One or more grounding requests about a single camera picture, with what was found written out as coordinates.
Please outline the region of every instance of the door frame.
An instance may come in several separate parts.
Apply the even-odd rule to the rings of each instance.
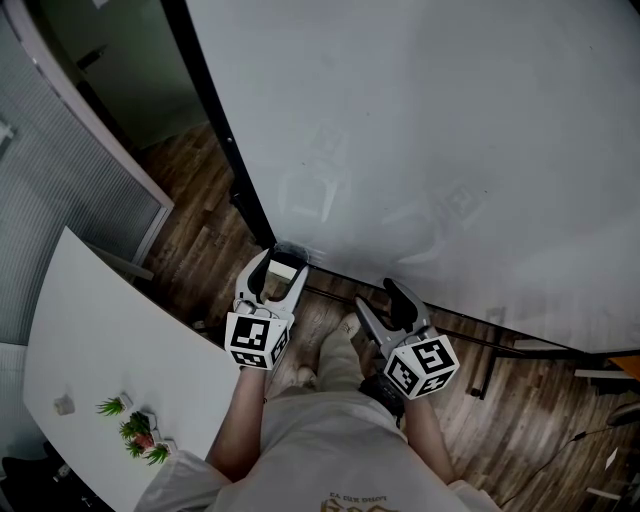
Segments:
[[[220,146],[234,174],[231,202],[240,211],[258,245],[264,249],[271,248],[277,243],[276,237],[251,182],[231,126],[229,126],[229,121],[222,108],[220,97],[209,73],[209,67],[191,21],[187,3],[185,0],[161,0],[161,2],[182,60],[184,60],[211,127],[220,141]]]

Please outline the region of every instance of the white t-shirt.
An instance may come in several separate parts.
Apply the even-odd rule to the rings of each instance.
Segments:
[[[262,454],[232,484],[188,452],[164,463],[136,512],[495,512],[485,492],[446,486],[393,417],[358,392],[313,393],[265,406]]]

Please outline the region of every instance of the metal rod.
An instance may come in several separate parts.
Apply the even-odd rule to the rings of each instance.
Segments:
[[[532,350],[524,351],[520,354],[513,354],[505,351],[506,347],[500,347],[500,354],[498,357],[507,357],[511,359],[554,359],[554,360],[575,360],[575,361],[602,361],[607,359],[608,355],[605,354],[588,354],[586,352],[580,352],[573,349],[566,351],[563,350]]]
[[[495,346],[496,348],[491,349],[491,354],[489,356],[489,364],[487,365],[487,372],[484,374],[484,382],[482,383],[482,389],[480,390],[480,396],[478,397],[480,400],[484,400],[487,396],[487,391],[489,391],[489,384],[491,383],[491,377],[493,377],[493,368],[496,365],[496,359],[498,358],[498,350],[497,347],[500,346],[500,340],[502,340],[502,329],[499,327],[495,330]]]
[[[525,352],[521,352],[520,350],[517,350],[515,348],[511,348],[511,347],[500,347],[500,348],[496,348],[496,346],[493,344],[493,342],[491,341],[486,341],[486,340],[481,340],[479,338],[474,338],[472,336],[467,336],[466,334],[461,334],[458,332],[454,332],[454,331],[449,331],[448,329],[443,329],[441,327],[435,326],[435,328],[438,330],[438,332],[442,333],[442,334],[446,334],[447,336],[451,336],[452,338],[458,338],[461,340],[465,340],[465,341],[470,341],[471,343],[475,343],[477,345],[482,345],[483,347],[489,347],[489,348],[495,348],[496,352],[499,352],[500,354],[504,353],[505,355],[502,356],[500,354],[496,355],[496,357],[522,357],[522,358],[526,358],[527,354]]]
[[[328,299],[332,299],[338,302],[342,302],[343,304],[349,304],[353,306],[353,300],[345,299],[344,297],[340,297],[339,295],[334,295],[333,293],[325,292],[324,290],[320,290],[319,288],[315,288],[313,286],[304,285],[304,290],[315,293],[316,295],[321,295],[322,297],[327,297]]]
[[[380,288],[379,286],[374,286],[372,284],[365,283],[363,281],[359,281],[359,280],[354,279],[352,277],[348,277],[348,276],[345,276],[345,275],[342,275],[342,274],[338,274],[338,273],[333,272],[331,270],[326,270],[324,268],[318,267],[317,265],[311,265],[311,267],[314,268],[315,270],[319,271],[319,272],[324,273],[324,274],[329,274],[329,275],[338,277],[340,279],[351,281],[352,283],[357,284],[358,286],[362,286],[362,287],[365,287],[365,288],[371,288],[373,290],[378,290],[378,291],[381,291],[381,292],[385,291],[383,288]],[[457,311],[452,311],[450,309],[443,308],[442,306],[436,306],[435,304],[430,304],[428,302],[424,302],[424,305],[427,306],[428,308],[437,309],[438,311],[444,311],[445,313],[450,313],[452,315],[459,316],[460,318],[469,318],[470,320],[473,320],[474,322],[477,322],[477,323],[483,324],[483,325],[487,325],[489,327],[500,327],[505,332],[512,332],[512,333],[517,334],[517,335],[522,334],[522,333],[520,333],[518,331],[514,331],[513,329],[508,329],[507,327],[504,327],[503,325],[497,325],[497,324],[488,322],[487,320],[481,320],[479,318],[474,318],[472,316],[465,315],[464,313],[458,313]],[[550,345],[555,345],[556,347],[560,347],[560,348],[567,349],[567,350],[573,350],[574,352],[579,353],[579,354],[584,353],[581,350],[578,350],[576,348],[565,347],[565,346],[559,345],[558,343],[555,343],[553,341],[543,340],[541,338],[536,338],[536,339],[539,339],[540,341],[542,341],[544,343],[549,343]],[[634,351],[627,351],[627,352],[618,352],[617,355],[620,355],[620,356],[623,356],[623,355],[640,355],[640,349],[637,349],[637,350],[634,350]],[[607,353],[606,357],[612,357],[612,355],[610,353]]]

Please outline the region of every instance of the white table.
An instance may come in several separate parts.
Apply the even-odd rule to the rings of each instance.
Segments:
[[[69,466],[117,512],[133,510],[158,472],[126,452],[119,417],[96,404],[126,392],[156,413],[164,437],[204,457],[239,370],[223,350],[178,322],[105,265],[70,230],[62,233],[40,292],[24,403]],[[76,411],[58,416],[68,394]]]

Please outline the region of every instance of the black cable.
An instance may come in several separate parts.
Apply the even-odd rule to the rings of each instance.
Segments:
[[[529,479],[520,487],[520,489],[518,489],[516,491],[516,493],[511,496],[511,498],[509,498],[508,500],[504,501],[502,503],[502,505],[500,505],[500,508],[503,508],[507,503],[509,503],[511,500],[515,499],[518,497],[518,495],[524,491],[529,484],[533,481],[533,479],[538,475],[538,473],[540,473],[540,471],[542,471],[544,468],[546,468],[547,466],[549,466],[549,464],[551,464],[558,455],[560,455],[560,453],[562,453],[562,450],[564,450],[567,446],[569,446],[571,443],[573,443],[574,441],[580,441],[581,439],[584,439],[587,436],[590,436],[592,434],[599,434],[600,432],[606,432],[607,430],[613,430],[616,427],[619,427],[621,425],[616,425],[614,427],[607,427],[607,428],[603,428],[601,430],[594,430],[593,432],[580,432],[579,434],[576,434],[572,439],[569,439],[569,441],[567,441],[566,443],[564,443],[562,445],[562,447],[556,452],[554,453],[551,458],[547,461],[546,464],[544,464],[543,466],[541,466],[540,468],[536,469],[533,474],[529,477]]]

